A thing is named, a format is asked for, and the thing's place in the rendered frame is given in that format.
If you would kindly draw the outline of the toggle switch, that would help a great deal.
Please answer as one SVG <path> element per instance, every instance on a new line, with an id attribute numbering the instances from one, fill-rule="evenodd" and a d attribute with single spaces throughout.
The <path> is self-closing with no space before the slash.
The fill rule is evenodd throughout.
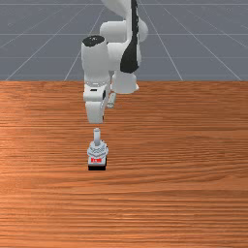
<path id="1" fill-rule="evenodd" d="M 104 171 L 107 166 L 107 158 L 109 148 L 101 139 L 101 130 L 95 128 L 93 130 L 93 140 L 87 149 L 88 169 L 90 171 Z"/>

